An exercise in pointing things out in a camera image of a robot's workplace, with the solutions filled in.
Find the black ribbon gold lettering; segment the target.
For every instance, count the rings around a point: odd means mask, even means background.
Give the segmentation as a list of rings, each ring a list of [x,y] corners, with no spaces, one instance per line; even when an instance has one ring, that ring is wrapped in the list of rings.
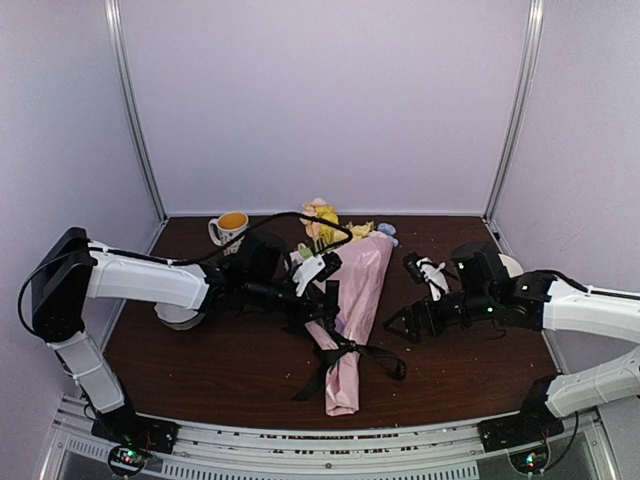
[[[340,314],[328,320],[311,320],[305,324],[306,332],[314,340],[314,355],[319,360],[317,370],[307,383],[292,397],[293,401],[310,400],[323,392],[325,409],[329,416],[352,414],[359,410],[359,370],[361,359],[368,359],[380,367],[391,380],[403,381],[407,374],[404,360],[392,351],[367,344],[341,323]]]

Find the purple wrapping paper sheet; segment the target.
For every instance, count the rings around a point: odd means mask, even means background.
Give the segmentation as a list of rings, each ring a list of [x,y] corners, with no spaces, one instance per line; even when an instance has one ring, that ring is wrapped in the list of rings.
[[[342,266],[331,278],[340,282],[340,318],[348,328],[344,335],[369,340],[393,248],[386,235],[373,233],[336,250]]]

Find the peach fake flower stem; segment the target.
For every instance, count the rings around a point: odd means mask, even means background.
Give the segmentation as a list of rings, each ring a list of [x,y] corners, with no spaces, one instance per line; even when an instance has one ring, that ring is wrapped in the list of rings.
[[[305,227],[306,235],[313,240],[317,240],[320,237],[322,224],[309,220],[309,217],[317,217],[319,209],[326,205],[327,202],[321,197],[316,197],[312,201],[303,204],[302,214],[305,215],[305,218],[301,219],[301,223]]]

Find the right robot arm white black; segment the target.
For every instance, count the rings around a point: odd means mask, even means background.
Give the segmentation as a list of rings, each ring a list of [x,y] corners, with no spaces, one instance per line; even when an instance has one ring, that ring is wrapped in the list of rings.
[[[384,322],[386,331],[413,344],[437,337],[452,326],[493,321],[501,326],[541,331],[571,331],[639,341],[639,297],[597,289],[552,270],[464,279],[460,290],[423,299]],[[639,393],[639,351],[573,374],[536,381],[513,419],[519,440],[535,440],[551,424],[590,407]]]

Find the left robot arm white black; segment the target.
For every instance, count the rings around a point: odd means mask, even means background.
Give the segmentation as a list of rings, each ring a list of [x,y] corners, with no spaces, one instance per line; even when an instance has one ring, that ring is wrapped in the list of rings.
[[[175,260],[93,242],[73,227],[24,280],[19,294],[31,297],[31,314],[18,318],[66,366],[97,420],[121,443],[133,444],[144,424],[85,326],[86,300],[148,303],[161,322],[183,330],[209,314],[246,307],[283,313],[290,330],[314,320],[333,326],[339,284],[330,277],[341,265],[335,252],[295,264],[283,240],[269,232],[242,235],[228,256]]]

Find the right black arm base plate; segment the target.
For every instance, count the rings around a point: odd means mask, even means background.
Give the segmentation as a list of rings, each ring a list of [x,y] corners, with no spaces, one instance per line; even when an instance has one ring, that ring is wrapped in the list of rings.
[[[484,450],[493,452],[542,442],[563,433],[564,425],[554,416],[518,413],[484,420],[478,424],[478,430]]]

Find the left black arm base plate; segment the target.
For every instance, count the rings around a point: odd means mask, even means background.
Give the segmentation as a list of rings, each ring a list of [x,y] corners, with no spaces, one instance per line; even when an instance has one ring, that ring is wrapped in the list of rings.
[[[145,452],[171,454],[177,440],[179,426],[175,422],[147,417],[133,420],[96,419],[91,427],[95,437]]]

